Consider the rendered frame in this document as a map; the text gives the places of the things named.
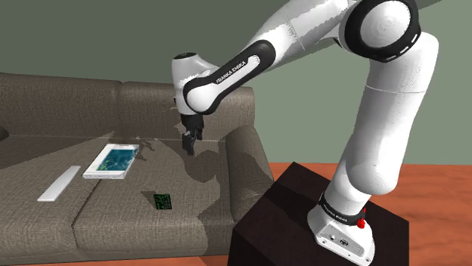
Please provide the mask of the flat white remote control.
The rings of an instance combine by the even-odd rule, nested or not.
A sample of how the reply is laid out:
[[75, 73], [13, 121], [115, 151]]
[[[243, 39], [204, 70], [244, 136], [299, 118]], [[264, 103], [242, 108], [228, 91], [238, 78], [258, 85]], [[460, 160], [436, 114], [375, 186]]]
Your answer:
[[64, 192], [79, 170], [79, 165], [69, 167], [45, 190], [37, 201], [43, 203], [54, 202]]

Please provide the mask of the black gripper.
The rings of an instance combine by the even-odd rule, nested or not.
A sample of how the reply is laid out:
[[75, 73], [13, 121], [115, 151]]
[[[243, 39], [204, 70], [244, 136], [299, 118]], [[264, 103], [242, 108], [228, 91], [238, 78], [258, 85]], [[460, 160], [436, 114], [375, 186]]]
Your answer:
[[185, 115], [181, 114], [181, 121], [185, 127], [182, 134], [182, 148], [189, 156], [194, 155], [194, 142], [203, 139], [204, 121], [201, 114]]

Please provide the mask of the dark robot stand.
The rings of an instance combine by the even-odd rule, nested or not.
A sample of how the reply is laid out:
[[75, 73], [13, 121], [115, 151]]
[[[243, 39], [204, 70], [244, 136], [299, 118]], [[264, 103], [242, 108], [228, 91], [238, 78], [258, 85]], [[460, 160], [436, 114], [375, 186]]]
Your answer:
[[[292, 163], [235, 225], [228, 266], [356, 266], [321, 247], [307, 214], [326, 189], [327, 178]], [[369, 202], [375, 252], [369, 266], [409, 266], [409, 222]]]

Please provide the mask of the small green-black card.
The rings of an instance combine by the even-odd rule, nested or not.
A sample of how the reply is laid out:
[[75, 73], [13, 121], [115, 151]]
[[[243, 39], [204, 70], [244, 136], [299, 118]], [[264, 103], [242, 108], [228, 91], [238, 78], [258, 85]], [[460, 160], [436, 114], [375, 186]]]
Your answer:
[[154, 194], [154, 204], [156, 209], [172, 209], [171, 196], [168, 193]]

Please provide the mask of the white book with blue cover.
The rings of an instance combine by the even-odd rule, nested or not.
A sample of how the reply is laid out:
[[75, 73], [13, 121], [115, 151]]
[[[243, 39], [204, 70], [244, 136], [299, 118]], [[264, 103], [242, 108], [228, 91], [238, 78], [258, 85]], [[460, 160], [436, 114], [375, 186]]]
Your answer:
[[138, 144], [107, 144], [84, 171], [84, 179], [124, 179], [139, 151]]

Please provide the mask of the grey-brown fabric sofa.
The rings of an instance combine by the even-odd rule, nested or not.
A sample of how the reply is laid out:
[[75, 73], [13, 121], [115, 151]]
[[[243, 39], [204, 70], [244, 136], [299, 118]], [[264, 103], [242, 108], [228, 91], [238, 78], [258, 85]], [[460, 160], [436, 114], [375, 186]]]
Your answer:
[[[170, 84], [0, 73], [0, 265], [225, 255], [235, 224], [272, 185], [240, 88], [205, 118], [189, 156]], [[106, 144], [138, 144], [122, 180], [73, 178]], [[172, 209], [156, 209], [168, 193]]]

